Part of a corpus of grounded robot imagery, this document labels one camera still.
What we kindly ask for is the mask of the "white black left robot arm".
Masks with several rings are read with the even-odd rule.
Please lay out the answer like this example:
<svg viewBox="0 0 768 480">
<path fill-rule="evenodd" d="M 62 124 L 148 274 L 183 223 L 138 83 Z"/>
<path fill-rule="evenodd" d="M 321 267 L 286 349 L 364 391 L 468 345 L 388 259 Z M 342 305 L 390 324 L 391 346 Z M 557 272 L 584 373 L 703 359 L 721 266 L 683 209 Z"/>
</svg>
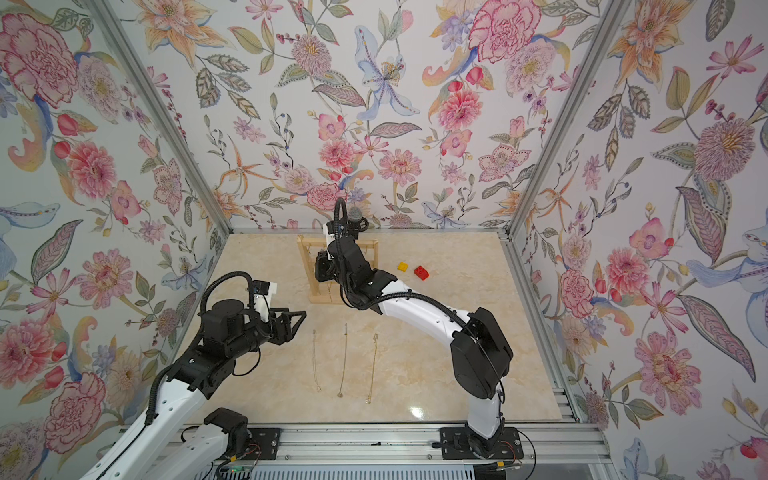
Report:
<svg viewBox="0 0 768 480">
<path fill-rule="evenodd" d="M 88 479 L 192 479 L 210 475 L 223 456 L 252 447 L 246 416 L 219 407 L 173 453 L 168 444 L 221 385 L 237 361 L 266 343 L 294 339 L 307 314 L 271 307 L 273 286 L 245 271 L 210 283 L 199 304 L 200 326 L 186 350 L 153 380 L 148 404 L 122 437 L 85 474 Z"/>
</svg>

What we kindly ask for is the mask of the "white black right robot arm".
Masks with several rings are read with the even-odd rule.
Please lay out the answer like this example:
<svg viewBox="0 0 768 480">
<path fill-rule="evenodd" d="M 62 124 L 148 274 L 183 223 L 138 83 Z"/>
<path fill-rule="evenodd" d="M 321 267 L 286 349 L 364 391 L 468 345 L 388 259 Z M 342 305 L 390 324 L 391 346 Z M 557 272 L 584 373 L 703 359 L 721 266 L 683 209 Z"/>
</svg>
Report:
<svg viewBox="0 0 768 480">
<path fill-rule="evenodd" d="M 491 311 L 454 309 L 373 267 L 357 244 L 367 226 L 360 212 L 348 212 L 344 199 L 335 201 L 333 219 L 324 227 L 326 248 L 317 256 L 316 280 L 335 281 L 348 307 L 399 319 L 447 346 L 454 378 L 469 395 L 468 443 L 476 455 L 488 458 L 505 427 L 503 379 L 514 357 L 509 342 Z"/>
</svg>

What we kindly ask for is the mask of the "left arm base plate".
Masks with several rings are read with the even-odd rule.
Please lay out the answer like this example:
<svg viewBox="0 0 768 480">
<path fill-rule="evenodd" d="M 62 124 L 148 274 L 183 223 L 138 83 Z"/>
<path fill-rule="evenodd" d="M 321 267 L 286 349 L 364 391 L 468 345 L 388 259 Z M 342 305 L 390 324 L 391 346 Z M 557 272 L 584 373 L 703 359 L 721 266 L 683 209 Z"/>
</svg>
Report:
<svg viewBox="0 0 768 480">
<path fill-rule="evenodd" d="M 215 460 L 224 461 L 272 461 L 277 458 L 283 431 L 280 428 L 248 427 L 231 432 L 216 427 L 216 433 L 224 435 L 224 450 Z"/>
</svg>

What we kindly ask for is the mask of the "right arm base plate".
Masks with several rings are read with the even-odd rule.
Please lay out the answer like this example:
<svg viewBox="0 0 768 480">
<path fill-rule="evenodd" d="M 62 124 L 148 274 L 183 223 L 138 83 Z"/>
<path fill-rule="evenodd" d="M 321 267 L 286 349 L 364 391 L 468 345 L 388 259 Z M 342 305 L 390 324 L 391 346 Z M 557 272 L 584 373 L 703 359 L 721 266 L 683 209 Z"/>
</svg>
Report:
<svg viewBox="0 0 768 480">
<path fill-rule="evenodd" d="M 439 439 L 431 444 L 443 460 L 522 460 L 524 451 L 519 432 L 502 427 L 490 439 L 473 432 L 468 426 L 443 427 Z"/>
</svg>

